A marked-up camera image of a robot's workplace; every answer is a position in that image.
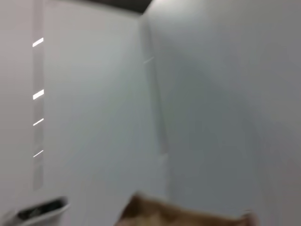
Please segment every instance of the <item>dog's ear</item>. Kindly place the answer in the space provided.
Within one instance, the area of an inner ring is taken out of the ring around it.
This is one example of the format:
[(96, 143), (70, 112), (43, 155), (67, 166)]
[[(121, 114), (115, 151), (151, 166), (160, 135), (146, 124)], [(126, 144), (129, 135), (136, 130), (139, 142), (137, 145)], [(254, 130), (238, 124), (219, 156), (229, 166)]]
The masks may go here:
[(238, 226), (259, 226), (258, 218), (254, 213), (248, 212), (242, 216)]

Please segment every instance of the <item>light strip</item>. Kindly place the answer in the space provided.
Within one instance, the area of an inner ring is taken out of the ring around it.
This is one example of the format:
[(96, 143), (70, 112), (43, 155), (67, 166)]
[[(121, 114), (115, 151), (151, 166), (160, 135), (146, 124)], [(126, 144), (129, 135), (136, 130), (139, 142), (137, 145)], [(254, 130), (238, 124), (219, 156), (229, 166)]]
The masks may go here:
[(39, 153), (35, 154), (33, 157), (36, 157), (38, 154), (41, 154), (44, 150), (40, 151)]
[(43, 121), (43, 120), (44, 120), (44, 119), (41, 119), (41, 120), (37, 121), (33, 126), (39, 124), (39, 123), (40, 123), (41, 121)]
[(35, 47), (36, 45), (39, 45), (43, 41), (44, 41), (44, 38), (41, 38), (41, 39), (37, 40), (36, 42), (33, 43), (32, 47)]
[(37, 99), (38, 97), (42, 96), (44, 94), (44, 90), (42, 89), (41, 91), (37, 92), (36, 94), (34, 94), (32, 97), (33, 99)]

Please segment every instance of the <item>tan fur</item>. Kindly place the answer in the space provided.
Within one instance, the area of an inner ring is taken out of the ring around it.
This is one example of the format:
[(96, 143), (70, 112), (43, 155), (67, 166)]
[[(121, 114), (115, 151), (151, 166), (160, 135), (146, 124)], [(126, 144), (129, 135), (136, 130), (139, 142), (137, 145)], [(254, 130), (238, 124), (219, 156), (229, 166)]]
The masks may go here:
[(252, 214), (227, 218), (179, 207), (134, 195), (123, 210), (116, 226), (256, 226)]

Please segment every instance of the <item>dark ceiling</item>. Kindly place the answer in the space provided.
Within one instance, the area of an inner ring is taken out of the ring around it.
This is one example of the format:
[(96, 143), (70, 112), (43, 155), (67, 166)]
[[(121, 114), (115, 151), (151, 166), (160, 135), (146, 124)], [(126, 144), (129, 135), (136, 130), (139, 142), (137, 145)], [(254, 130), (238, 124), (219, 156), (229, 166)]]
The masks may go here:
[(151, 0), (82, 0), (105, 4), (143, 14)]

